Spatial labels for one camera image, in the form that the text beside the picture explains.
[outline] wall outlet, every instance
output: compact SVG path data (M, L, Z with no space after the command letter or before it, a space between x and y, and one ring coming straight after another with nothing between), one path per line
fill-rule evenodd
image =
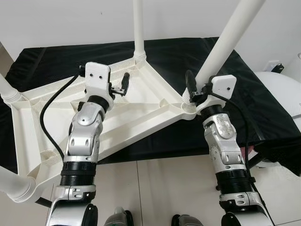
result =
M270 60L265 65L263 71L264 72L271 72L273 70L273 68L276 67L280 63L281 63L280 60Z

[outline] floor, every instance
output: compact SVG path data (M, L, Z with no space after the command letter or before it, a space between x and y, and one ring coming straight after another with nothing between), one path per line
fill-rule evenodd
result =
M0 73L5 76L11 64L10 56L0 49ZM300 177L281 166L253 168L251 173L275 224L301 226ZM99 226L117 206L132 212L135 226L168 226L174 214L189 214L205 226L217 226L224 215L208 155L101 165L95 184L93 203L98 207ZM43 197L53 199L53 187ZM16 204L4 193L0 193L0 203L2 226L46 222L46 207Z

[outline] white pipe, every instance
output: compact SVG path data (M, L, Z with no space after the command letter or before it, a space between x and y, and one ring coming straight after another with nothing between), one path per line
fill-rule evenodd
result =
M265 0L240 1L196 76L198 90L208 83L210 76L218 73L264 2Z
M5 103L9 104L18 101L22 96L15 88L6 81L6 79L0 74L0 95Z
M134 40L135 40L135 60L145 60L146 54L144 51L143 40L143 15L142 15L142 0L133 0L134 8Z
M21 177L0 166L0 191L5 192L15 202L23 202L34 191L35 181L31 177Z

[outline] white wall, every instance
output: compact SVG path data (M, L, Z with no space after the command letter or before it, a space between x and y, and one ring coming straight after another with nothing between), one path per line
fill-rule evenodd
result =
M144 0L146 39L219 36L238 0ZM236 50L254 70L300 52L301 1L267 0ZM1 0L0 41L24 48L133 40L131 0Z

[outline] black cloth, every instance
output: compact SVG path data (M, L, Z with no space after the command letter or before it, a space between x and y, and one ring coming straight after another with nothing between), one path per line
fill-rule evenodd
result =
M180 94L185 90L185 72L196 75L218 38L181 38L145 41L147 61ZM6 79L23 92L79 72L86 62L113 64L133 56L134 43L59 46L24 49ZM290 115L256 75L233 51L218 73L238 80L231 100L248 117L250 144L272 161L279 161L296 175L301 172L301 134ZM245 145L245 127L239 112L226 104L235 126L239 146ZM180 120L112 154L101 163L208 154L204 129L198 117ZM0 102L0 165L16 170L11 110Z

